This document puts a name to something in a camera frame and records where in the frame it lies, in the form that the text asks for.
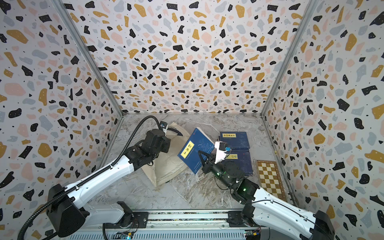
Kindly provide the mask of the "dark blue thin book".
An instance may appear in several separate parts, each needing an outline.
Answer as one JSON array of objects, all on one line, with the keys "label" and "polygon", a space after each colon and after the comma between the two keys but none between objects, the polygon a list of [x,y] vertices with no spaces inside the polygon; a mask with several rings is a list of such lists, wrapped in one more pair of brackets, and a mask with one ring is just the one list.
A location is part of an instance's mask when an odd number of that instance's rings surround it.
[{"label": "dark blue thin book", "polygon": [[225,160],[234,161],[237,166],[245,173],[246,177],[252,176],[254,174],[252,158],[248,150],[231,151]]},{"label": "dark blue thin book", "polygon": [[233,150],[248,150],[250,143],[246,132],[220,132],[219,140]]},{"label": "dark blue thin book", "polygon": [[199,151],[210,154],[214,150],[214,142],[206,135],[201,128],[197,127],[181,148],[178,157],[197,174],[202,167]]}]

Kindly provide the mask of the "beige canvas floral tote bag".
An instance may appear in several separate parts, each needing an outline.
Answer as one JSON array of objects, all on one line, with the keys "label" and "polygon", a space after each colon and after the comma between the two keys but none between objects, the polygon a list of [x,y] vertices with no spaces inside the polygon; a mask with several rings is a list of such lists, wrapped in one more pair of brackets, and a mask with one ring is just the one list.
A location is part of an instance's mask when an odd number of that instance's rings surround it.
[{"label": "beige canvas floral tote bag", "polygon": [[166,133],[171,140],[168,153],[160,153],[152,166],[141,167],[151,183],[158,187],[183,172],[188,166],[178,157],[179,152],[190,137],[190,134],[177,123],[172,122]]}]

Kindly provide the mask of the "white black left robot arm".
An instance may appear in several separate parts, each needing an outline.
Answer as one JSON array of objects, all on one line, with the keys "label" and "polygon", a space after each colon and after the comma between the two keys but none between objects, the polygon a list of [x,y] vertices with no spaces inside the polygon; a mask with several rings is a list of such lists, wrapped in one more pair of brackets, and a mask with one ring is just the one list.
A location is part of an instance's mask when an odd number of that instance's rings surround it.
[{"label": "white black left robot arm", "polygon": [[170,145],[164,131],[153,129],[144,140],[124,150],[120,158],[88,177],[66,187],[53,186],[48,195],[53,203],[47,208],[47,216],[56,236],[70,236],[86,225],[119,222],[130,211],[125,203],[99,209],[88,205],[88,201],[122,177],[153,163],[160,153],[169,151]]}]

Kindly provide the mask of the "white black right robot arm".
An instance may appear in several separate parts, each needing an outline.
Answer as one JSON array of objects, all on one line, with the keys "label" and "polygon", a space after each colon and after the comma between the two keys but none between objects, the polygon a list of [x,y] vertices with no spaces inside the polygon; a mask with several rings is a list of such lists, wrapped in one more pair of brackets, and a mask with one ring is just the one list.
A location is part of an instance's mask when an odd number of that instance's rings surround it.
[{"label": "white black right robot arm", "polygon": [[302,210],[275,197],[245,178],[234,161],[216,163],[216,156],[203,151],[198,154],[203,172],[212,173],[230,190],[232,198],[244,205],[241,216],[245,224],[268,227],[295,240],[335,238],[335,229],[326,213]]}]

